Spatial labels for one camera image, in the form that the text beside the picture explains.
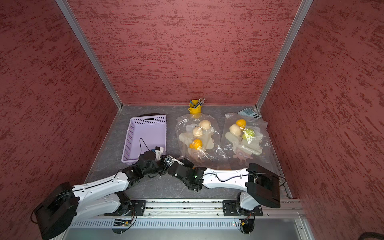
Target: red textured wall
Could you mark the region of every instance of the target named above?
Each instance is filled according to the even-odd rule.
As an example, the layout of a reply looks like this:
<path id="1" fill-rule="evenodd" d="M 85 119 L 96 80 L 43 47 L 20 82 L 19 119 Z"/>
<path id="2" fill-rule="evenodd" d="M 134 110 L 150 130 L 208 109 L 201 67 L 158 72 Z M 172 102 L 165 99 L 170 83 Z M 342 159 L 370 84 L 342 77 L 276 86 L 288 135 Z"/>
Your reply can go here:
<path id="1" fill-rule="evenodd" d="M 84 181 L 117 108 L 54 0 L 0 16 L 0 238 L 40 239 L 30 213 Z"/>
<path id="2" fill-rule="evenodd" d="M 255 104 L 301 0 L 68 0 L 123 103 Z"/>
<path id="3" fill-rule="evenodd" d="M 384 233 L 384 2 L 315 0 L 263 107 L 316 240 Z"/>

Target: metal vent grille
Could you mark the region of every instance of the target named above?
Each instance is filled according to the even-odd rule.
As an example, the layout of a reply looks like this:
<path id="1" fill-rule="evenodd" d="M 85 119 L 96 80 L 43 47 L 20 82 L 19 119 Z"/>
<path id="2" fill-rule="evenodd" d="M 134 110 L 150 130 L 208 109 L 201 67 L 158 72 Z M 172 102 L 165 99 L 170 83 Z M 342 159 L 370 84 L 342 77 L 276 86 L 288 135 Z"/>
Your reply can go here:
<path id="1" fill-rule="evenodd" d="M 111 228 L 113 219 L 88 219 L 73 223 L 71 228 Z"/>
<path id="2" fill-rule="evenodd" d="M 71 228 L 124 228 L 114 227 L 113 219 L 89 219 L 72 224 Z M 240 228 L 238 219 L 144 219 L 136 220 L 132 228 L 233 229 Z"/>
<path id="3" fill-rule="evenodd" d="M 132 226 L 132 228 L 182 229 L 229 229 L 237 227 L 239 227 L 237 219 L 138 219 Z"/>

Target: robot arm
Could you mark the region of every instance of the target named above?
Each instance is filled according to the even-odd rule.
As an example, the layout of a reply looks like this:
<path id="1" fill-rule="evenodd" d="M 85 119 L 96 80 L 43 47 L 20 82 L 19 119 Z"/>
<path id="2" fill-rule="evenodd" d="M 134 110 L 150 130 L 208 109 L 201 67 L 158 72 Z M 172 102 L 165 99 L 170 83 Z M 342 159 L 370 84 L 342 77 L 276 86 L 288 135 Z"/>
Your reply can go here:
<path id="1" fill-rule="evenodd" d="M 97 215 L 126 215 L 132 203 L 124 190 L 135 186 L 145 176 L 162 175 L 167 168 L 170 175 L 180 179 L 190 190 L 201 190 L 203 185 L 209 189 L 241 190 L 237 203 L 241 215 L 249 215 L 260 204 L 280 207 L 278 176 L 257 164 L 240 170 L 193 168 L 194 164 L 187 159 L 161 156 L 162 152 L 159 147 L 146 151 L 134 165 L 95 182 L 74 186 L 68 182 L 60 184 L 34 210 L 42 238 L 51 239 L 72 223 Z"/>
<path id="2" fill-rule="evenodd" d="M 279 177 L 258 164 L 249 164 L 240 170 L 215 170 L 206 167 L 193 168 L 186 159 L 163 157 L 169 166 L 168 173 L 180 179 L 189 190 L 198 191 L 202 186 L 233 188 L 243 191 L 238 203 L 239 210 L 249 214 L 260 204 L 280 208 Z"/>
<path id="3" fill-rule="evenodd" d="M 51 239 L 85 218 L 113 212 L 126 214 L 132 206 L 123 191 L 145 176 L 163 173 L 166 165 L 159 161 L 163 151 L 162 147 L 146 151 L 134 165 L 95 182 L 60 184 L 34 209 L 42 238 Z"/>

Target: green fruit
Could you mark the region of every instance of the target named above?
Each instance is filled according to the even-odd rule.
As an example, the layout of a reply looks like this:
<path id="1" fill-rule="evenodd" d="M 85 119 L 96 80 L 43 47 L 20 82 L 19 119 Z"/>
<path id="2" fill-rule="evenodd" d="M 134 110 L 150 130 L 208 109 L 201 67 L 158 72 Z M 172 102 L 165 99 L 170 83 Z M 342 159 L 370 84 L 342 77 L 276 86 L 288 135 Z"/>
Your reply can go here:
<path id="1" fill-rule="evenodd" d="M 246 128 L 243 130 L 243 139 L 247 140 L 249 137 L 254 137 L 255 136 L 255 131 L 250 129 L 250 128 Z"/>

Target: purple plastic basket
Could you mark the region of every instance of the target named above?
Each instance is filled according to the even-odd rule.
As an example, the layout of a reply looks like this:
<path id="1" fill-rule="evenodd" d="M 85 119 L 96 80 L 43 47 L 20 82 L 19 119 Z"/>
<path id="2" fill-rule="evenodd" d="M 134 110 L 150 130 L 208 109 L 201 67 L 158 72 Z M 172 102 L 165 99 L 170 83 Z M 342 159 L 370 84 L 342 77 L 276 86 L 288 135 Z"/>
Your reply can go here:
<path id="1" fill-rule="evenodd" d="M 156 115 L 130 119 L 121 157 L 122 162 L 127 164 L 137 162 L 140 155 L 140 138 L 144 140 L 150 150 L 155 147 L 163 147 L 163 154 L 166 154 L 167 116 Z M 141 150 L 142 153 L 148 150 L 143 141 L 141 141 Z"/>

